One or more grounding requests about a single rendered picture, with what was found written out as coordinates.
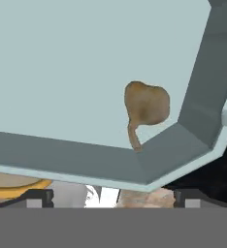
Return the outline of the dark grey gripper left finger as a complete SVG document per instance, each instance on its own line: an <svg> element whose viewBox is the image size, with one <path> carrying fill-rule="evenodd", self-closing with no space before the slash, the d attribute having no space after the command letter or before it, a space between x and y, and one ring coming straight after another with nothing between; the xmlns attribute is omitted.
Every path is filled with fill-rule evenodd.
<svg viewBox="0 0 227 248"><path fill-rule="evenodd" d="M26 208L28 200L40 200L42 208L54 208L53 197L52 189L30 189L13 200L0 202L0 208Z"/></svg>

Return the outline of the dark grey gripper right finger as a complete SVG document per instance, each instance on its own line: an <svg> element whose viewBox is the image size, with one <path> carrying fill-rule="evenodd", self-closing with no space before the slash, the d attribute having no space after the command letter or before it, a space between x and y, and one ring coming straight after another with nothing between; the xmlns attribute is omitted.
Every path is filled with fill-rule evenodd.
<svg viewBox="0 0 227 248"><path fill-rule="evenodd" d="M209 198L196 189L178 189L174 191L175 208L211 208L227 207L227 202Z"/></svg>

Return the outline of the brown garlic bulb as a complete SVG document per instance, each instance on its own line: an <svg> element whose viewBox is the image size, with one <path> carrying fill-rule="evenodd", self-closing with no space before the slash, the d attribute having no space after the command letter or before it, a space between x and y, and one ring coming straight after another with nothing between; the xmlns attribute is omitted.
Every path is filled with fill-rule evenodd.
<svg viewBox="0 0 227 248"><path fill-rule="evenodd" d="M136 130L141 125L157 125L164 122L170 115L170 96L161 86L131 81L125 87L124 104L129 118L129 141L132 148L139 152L142 146Z"/></svg>

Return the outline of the pale blue tupperware container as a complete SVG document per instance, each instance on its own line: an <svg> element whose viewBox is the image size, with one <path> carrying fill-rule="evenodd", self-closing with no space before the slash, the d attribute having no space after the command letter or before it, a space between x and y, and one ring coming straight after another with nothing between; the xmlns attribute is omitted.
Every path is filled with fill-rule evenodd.
<svg viewBox="0 0 227 248"><path fill-rule="evenodd" d="M124 91L170 115L129 141ZM227 146L227 0L0 0L0 172L150 191Z"/></svg>

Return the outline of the yellow rimmed round plate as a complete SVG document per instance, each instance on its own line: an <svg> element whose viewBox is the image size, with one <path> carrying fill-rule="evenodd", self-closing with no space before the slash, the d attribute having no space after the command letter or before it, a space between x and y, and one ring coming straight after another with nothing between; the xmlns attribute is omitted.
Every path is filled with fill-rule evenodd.
<svg viewBox="0 0 227 248"><path fill-rule="evenodd" d="M29 189L45 189L50 184L50 179L0 172L0 199L17 198Z"/></svg>

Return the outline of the white rounded object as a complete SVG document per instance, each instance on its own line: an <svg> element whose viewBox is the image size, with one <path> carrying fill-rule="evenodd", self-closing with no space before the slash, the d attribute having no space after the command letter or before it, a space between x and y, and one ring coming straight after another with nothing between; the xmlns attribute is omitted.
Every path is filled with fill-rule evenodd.
<svg viewBox="0 0 227 248"><path fill-rule="evenodd" d="M119 190L101 186L86 186L85 208L114 208L117 204Z"/></svg>

